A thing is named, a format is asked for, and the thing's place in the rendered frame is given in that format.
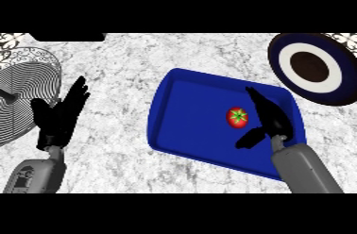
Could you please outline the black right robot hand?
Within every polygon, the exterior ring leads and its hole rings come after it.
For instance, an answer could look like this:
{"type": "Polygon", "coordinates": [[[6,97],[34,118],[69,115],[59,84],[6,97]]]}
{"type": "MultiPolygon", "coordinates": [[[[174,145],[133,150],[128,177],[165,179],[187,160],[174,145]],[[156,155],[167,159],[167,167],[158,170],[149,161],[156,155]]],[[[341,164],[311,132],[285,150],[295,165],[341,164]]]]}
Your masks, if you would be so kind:
{"type": "Polygon", "coordinates": [[[270,136],[271,150],[283,148],[283,142],[293,137],[293,126],[289,117],[280,107],[258,93],[252,87],[246,87],[261,125],[248,130],[236,141],[236,148],[251,149],[270,136]]]}

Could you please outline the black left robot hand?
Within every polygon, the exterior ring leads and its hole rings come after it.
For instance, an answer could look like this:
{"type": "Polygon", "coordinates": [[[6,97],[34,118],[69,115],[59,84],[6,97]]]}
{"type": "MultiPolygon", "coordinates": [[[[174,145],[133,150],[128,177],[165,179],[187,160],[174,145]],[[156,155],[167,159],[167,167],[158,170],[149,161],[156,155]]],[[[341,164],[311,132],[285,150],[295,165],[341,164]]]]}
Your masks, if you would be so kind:
{"type": "Polygon", "coordinates": [[[54,107],[40,98],[31,100],[34,122],[40,129],[38,150],[44,151],[50,146],[66,147],[88,97],[85,78],[80,76],[54,107]]]}

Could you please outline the red tomato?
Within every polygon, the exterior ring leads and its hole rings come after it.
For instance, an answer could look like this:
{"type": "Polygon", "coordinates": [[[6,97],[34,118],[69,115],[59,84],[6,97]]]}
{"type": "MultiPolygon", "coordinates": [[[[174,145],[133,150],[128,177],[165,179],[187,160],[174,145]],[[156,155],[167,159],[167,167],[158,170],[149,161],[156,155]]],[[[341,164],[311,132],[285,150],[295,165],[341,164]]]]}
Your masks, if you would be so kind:
{"type": "Polygon", "coordinates": [[[226,121],[233,128],[243,128],[248,124],[248,113],[239,107],[233,107],[226,112],[226,121]]]}

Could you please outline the blue tray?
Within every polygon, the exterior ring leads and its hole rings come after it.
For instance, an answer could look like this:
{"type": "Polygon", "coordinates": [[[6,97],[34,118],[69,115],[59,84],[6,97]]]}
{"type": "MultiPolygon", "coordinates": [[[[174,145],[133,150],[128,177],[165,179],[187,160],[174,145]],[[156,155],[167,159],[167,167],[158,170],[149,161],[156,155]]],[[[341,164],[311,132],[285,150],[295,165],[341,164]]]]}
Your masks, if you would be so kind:
{"type": "Polygon", "coordinates": [[[292,121],[293,138],[285,144],[305,142],[299,109],[286,89],[175,68],[167,73],[152,100],[147,144],[172,155],[279,179],[270,160],[270,140],[264,139],[251,149],[236,148],[239,138],[261,125],[246,87],[282,108],[292,121]],[[227,124],[226,112],[233,107],[248,113],[243,128],[227,124]]]}

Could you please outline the dark blue white plate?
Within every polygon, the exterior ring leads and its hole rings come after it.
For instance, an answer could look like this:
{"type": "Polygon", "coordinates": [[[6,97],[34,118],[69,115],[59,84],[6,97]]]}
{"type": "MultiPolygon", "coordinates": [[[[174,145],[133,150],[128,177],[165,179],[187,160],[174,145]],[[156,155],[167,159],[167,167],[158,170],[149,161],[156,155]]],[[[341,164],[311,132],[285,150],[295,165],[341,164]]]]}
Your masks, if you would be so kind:
{"type": "Polygon", "coordinates": [[[357,33],[280,33],[268,43],[267,59],[302,98],[324,106],[357,103],[357,33]]]}

